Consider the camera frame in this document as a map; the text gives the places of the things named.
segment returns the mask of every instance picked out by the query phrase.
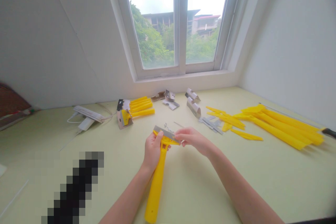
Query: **window pane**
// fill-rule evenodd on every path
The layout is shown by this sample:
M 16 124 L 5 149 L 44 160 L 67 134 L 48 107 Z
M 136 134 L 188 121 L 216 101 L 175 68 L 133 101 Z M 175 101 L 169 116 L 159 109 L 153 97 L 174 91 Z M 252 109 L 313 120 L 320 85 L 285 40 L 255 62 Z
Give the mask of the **window pane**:
M 215 58 L 225 0 L 188 0 L 186 63 Z
M 144 69 L 174 66 L 173 0 L 129 0 Z

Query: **hand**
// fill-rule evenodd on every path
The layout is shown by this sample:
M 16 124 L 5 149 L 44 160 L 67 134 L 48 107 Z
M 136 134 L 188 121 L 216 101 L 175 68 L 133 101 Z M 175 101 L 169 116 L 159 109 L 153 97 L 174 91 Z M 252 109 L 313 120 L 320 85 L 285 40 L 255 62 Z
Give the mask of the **hand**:
M 192 127 L 179 129 L 175 132 L 175 139 L 184 140 L 181 145 L 184 147 L 186 145 L 192 145 L 198 150 L 202 155 L 209 157 L 215 145 L 210 142 L 205 136 L 199 133 Z
M 152 132 L 146 139 L 145 143 L 145 157 L 143 159 L 142 166 L 149 169 L 151 173 L 154 172 L 156 166 L 158 165 L 160 154 L 161 154 L 161 139 L 163 137 L 163 132 L 160 131 L 157 136 Z

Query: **left hand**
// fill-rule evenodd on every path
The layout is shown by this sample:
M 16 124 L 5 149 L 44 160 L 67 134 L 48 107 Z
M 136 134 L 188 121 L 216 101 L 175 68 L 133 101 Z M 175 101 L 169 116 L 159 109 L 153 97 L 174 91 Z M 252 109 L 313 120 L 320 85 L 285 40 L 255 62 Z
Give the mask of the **left hand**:
M 161 139 L 163 132 L 160 131 L 157 136 L 152 132 L 146 139 L 145 143 L 145 157 L 143 159 L 142 166 L 149 169 L 151 173 L 154 172 L 158 165 L 161 154 Z

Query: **building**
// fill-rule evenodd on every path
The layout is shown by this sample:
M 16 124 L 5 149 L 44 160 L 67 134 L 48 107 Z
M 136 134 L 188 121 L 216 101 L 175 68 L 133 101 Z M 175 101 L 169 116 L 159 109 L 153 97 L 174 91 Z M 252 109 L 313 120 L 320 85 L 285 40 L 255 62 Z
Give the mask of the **building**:
M 213 30 L 218 25 L 218 19 L 220 15 L 197 15 L 200 9 L 188 10 L 188 34 L 196 34 L 202 36 L 210 36 Z M 170 27 L 174 23 L 174 13 L 154 13 L 142 15 L 146 18 L 156 29 L 160 31 L 160 24 L 165 24 Z

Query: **window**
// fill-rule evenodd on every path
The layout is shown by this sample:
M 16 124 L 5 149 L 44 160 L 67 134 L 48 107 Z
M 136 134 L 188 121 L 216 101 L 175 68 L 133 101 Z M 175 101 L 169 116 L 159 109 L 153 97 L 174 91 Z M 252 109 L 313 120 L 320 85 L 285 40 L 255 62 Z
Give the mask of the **window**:
M 222 69 L 238 0 L 118 0 L 138 79 Z

